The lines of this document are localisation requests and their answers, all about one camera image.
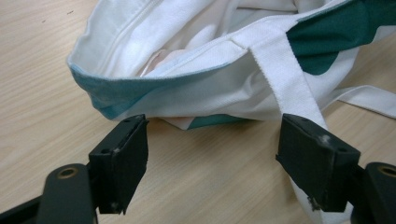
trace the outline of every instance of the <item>wooden table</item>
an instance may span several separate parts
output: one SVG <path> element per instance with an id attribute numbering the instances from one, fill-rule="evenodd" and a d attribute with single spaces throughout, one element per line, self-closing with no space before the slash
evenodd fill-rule
<path id="1" fill-rule="evenodd" d="M 88 153 L 116 122 L 95 111 L 65 58 L 96 1 L 0 3 L 0 212 L 41 194 L 47 174 Z M 396 35 L 363 47 L 343 87 L 396 92 Z M 396 121 L 352 105 L 324 111 L 330 131 L 369 161 L 396 163 Z M 148 170 L 127 215 L 100 223 L 309 223 L 275 160 L 279 121 L 181 131 L 148 125 Z"/>

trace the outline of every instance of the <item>wooden surface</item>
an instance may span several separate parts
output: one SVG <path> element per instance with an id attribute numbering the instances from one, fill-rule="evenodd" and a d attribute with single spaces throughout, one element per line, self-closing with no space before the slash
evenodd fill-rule
<path id="1" fill-rule="evenodd" d="M 0 212 L 41 194 L 47 174 L 117 124 L 95 111 L 65 58 L 94 0 L 0 2 Z M 342 86 L 396 92 L 396 35 L 362 48 Z M 396 121 L 351 105 L 324 111 L 331 132 L 369 161 L 396 163 Z M 100 223 L 309 223 L 275 161 L 279 121 L 181 131 L 148 125 L 149 161 L 127 215 Z"/>

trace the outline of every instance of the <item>white bag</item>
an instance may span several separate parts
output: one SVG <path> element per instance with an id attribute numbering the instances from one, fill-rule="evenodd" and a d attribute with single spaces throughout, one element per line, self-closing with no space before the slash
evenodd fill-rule
<path id="1" fill-rule="evenodd" d="M 391 92 L 334 91 L 359 45 L 396 30 L 395 11 L 385 0 L 99 0 L 67 61 L 109 119 L 189 129 L 290 113 L 326 128 L 320 109 L 338 98 L 396 118 Z M 350 207 L 313 212 L 294 187 L 315 222 L 349 218 Z"/>

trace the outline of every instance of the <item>canvas bag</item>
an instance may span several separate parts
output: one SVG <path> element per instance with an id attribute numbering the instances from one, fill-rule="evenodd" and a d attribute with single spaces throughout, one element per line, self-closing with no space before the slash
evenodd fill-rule
<path id="1" fill-rule="evenodd" d="M 359 45 L 395 31 L 395 11 L 385 0 L 99 0 L 67 62 L 108 119 L 189 129 L 290 113 L 326 128 L 320 109 L 336 99 L 395 118 L 391 92 L 334 90 Z M 315 222 L 349 217 L 350 206 L 313 212 L 294 188 Z"/>

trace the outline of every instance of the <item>wood grain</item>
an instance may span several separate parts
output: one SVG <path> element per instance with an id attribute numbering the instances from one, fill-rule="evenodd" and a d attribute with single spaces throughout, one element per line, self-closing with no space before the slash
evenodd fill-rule
<path id="1" fill-rule="evenodd" d="M 96 1 L 0 3 L 0 212 L 37 195 L 47 174 L 87 155 L 117 124 L 92 108 L 65 58 Z M 341 86 L 396 92 L 396 35 L 363 47 Z M 351 105 L 324 111 L 330 130 L 369 161 L 396 163 L 396 121 Z M 275 161 L 279 121 L 181 131 L 148 126 L 149 161 L 127 215 L 100 223 L 309 223 Z"/>

